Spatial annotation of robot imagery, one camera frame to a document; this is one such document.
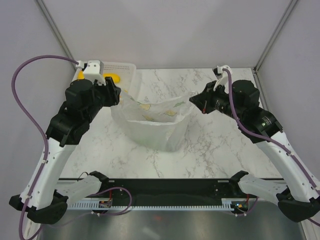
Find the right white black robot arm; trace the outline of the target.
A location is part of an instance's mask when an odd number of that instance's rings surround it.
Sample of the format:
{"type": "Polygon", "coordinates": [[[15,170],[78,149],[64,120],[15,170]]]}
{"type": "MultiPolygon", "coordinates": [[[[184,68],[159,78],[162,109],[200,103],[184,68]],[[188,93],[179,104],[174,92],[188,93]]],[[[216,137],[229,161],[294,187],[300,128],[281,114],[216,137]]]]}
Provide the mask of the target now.
{"type": "Polygon", "coordinates": [[[306,177],[308,170],[293,159],[293,149],[276,117],[260,107],[260,91],[249,80],[232,83],[232,99],[236,118],[252,134],[241,131],[271,160],[284,183],[271,183],[245,171],[230,178],[229,193],[234,197],[243,194],[260,197],[278,206],[291,221],[310,220],[320,211],[320,194],[315,177],[306,177]]]}

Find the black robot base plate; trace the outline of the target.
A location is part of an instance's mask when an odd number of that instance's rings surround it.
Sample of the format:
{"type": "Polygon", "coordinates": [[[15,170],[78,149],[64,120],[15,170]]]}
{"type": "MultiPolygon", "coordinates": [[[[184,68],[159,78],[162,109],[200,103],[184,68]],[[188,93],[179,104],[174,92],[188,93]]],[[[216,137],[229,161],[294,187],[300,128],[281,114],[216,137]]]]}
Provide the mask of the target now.
{"type": "Polygon", "coordinates": [[[218,205],[222,199],[255,198],[255,195],[240,190],[233,178],[105,178],[93,198],[111,196],[116,206],[128,206],[132,196],[134,206],[195,206],[218,205]]]}

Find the white lemon-print plastic bag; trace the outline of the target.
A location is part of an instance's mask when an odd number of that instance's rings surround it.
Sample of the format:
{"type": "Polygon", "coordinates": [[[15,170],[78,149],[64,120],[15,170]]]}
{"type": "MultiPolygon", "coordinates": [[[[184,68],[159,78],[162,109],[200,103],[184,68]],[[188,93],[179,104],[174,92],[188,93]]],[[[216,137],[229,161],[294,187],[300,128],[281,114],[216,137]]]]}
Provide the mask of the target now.
{"type": "Polygon", "coordinates": [[[111,107],[111,116],[124,134],[135,143],[164,152],[176,152],[185,134],[195,106],[194,91],[158,103],[144,103],[124,92],[119,104],[111,107]]]}

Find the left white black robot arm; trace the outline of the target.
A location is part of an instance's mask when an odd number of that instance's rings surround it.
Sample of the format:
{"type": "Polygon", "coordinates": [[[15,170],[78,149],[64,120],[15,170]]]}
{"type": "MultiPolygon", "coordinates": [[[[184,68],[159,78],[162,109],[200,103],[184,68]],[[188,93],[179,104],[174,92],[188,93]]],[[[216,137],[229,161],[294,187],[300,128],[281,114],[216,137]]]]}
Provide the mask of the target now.
{"type": "Polygon", "coordinates": [[[107,177],[98,171],[67,187],[56,187],[59,177],[71,154],[80,143],[90,124],[103,107],[119,104],[121,89],[111,77],[99,85],[88,79],[72,81],[65,90],[65,101],[50,120],[45,133],[45,148],[25,190],[14,195],[9,205],[26,211],[34,223],[53,225],[72,204],[96,194],[105,197],[110,190],[107,177]]]}

